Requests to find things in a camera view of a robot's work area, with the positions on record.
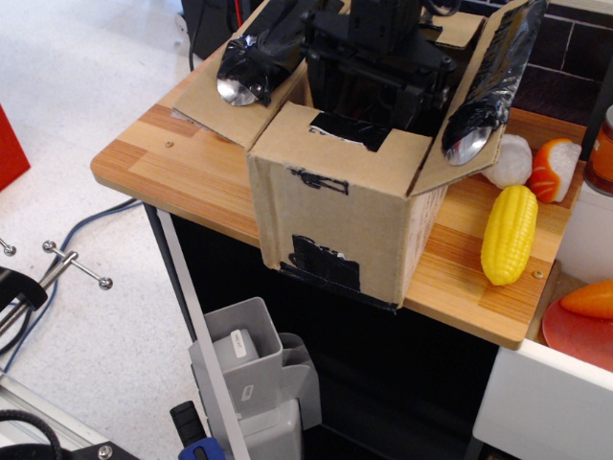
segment blue cable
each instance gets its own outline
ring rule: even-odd
[[[119,206],[116,206],[114,208],[111,208],[110,210],[107,211],[102,211],[101,213],[97,213],[89,218],[85,218],[83,219],[81,222],[79,222],[77,225],[75,225],[72,230],[70,232],[68,232],[68,235],[66,236],[66,238],[64,239],[64,242],[61,244],[60,247],[60,251],[64,252],[66,250],[66,246],[68,246],[68,243],[70,242],[70,240],[75,236],[75,234],[81,229],[83,228],[85,225],[87,225],[88,223],[93,222],[94,220],[98,220],[100,218],[104,218],[106,216],[111,216],[113,214],[117,214],[117,213],[121,213],[122,211],[127,211],[128,209],[132,209],[135,208],[137,206],[140,206],[143,204],[142,201],[136,203],[136,204],[132,204],[130,206],[126,206],[127,203],[130,202],[134,202],[135,200],[129,200],[126,203],[120,204]],[[23,334],[23,336],[21,337],[21,340],[19,340],[19,343],[17,344],[17,346],[15,347],[14,351],[12,352],[11,357],[9,358],[9,361],[7,362],[7,365],[5,366],[5,368],[3,369],[3,372],[5,374],[7,374],[9,372],[9,369],[12,366],[12,362],[14,361],[15,357],[17,356],[17,353],[19,353],[19,350],[21,349],[21,346],[23,345],[23,342],[25,342],[26,338],[28,338],[28,335],[30,335],[30,333],[32,332],[32,330],[36,327],[36,325],[38,324],[38,322],[42,319],[42,317],[45,315],[45,313],[47,312],[47,310],[49,309],[49,307],[51,307],[51,304],[53,303],[54,299],[56,298],[56,293],[57,293],[57,281],[54,283],[54,288],[51,292],[51,295],[49,296],[49,299],[47,300],[47,304],[45,305],[45,307],[43,308],[42,312],[40,313],[40,315],[36,318],[36,320],[34,321],[34,323],[32,323],[32,325],[27,329],[27,331]]]

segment toy salmon sushi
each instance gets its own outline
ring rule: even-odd
[[[573,180],[581,146],[570,139],[553,139],[540,148],[533,162],[530,189],[545,203],[560,202]]]

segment cardboard box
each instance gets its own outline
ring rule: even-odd
[[[497,160],[503,126],[460,167],[443,157],[443,132],[465,100],[502,15],[524,3],[512,2],[487,21],[437,138],[391,130],[377,152],[311,127],[320,112],[308,106],[304,64],[268,107],[233,107],[217,95],[223,50],[203,64],[175,109],[245,148],[268,267],[384,309],[402,305],[446,187]],[[481,29],[482,19],[445,19],[453,21],[453,35],[465,45]]]
[[[432,139],[394,129],[371,151],[313,129],[318,114],[287,103],[247,155],[264,263],[395,308],[444,197],[409,196]]]

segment toy food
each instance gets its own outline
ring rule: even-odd
[[[483,171],[483,175],[499,189],[523,185],[533,172],[533,153],[528,141],[514,134],[505,134],[500,144],[498,162]]]
[[[554,350],[613,372],[613,322],[573,313],[557,301],[543,316],[543,335]]]
[[[581,146],[570,139],[553,139],[540,148],[533,163],[530,188],[545,203],[566,196],[579,160]]]
[[[581,287],[560,300],[568,311],[601,319],[613,319],[613,280]]]
[[[481,267],[495,286],[523,273],[534,242],[538,203],[530,189],[511,185],[496,198],[481,247]]]

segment metal rod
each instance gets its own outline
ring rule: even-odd
[[[40,280],[40,285],[47,290],[47,288],[52,285],[59,275],[61,275],[66,268],[68,268],[71,264],[74,263],[74,260],[79,256],[74,251],[66,254],[61,261],[59,261],[45,276],[43,276],[42,280]],[[30,307],[28,302],[21,301],[19,302],[9,314],[7,314],[2,320],[0,320],[0,337],[4,335],[7,329],[12,326],[15,321],[17,321]]]
[[[57,249],[57,246],[53,241],[44,242],[42,245],[42,248],[45,252],[53,252],[54,254],[62,258],[66,257],[66,255],[62,251]],[[113,287],[113,280],[111,280],[110,278],[105,277],[105,276],[100,276],[94,273],[92,270],[90,270],[85,265],[81,264],[80,262],[73,261],[72,264],[79,270],[83,271],[84,273],[87,273],[89,276],[91,276],[96,281],[98,281],[98,286],[100,287],[100,289],[109,290]]]

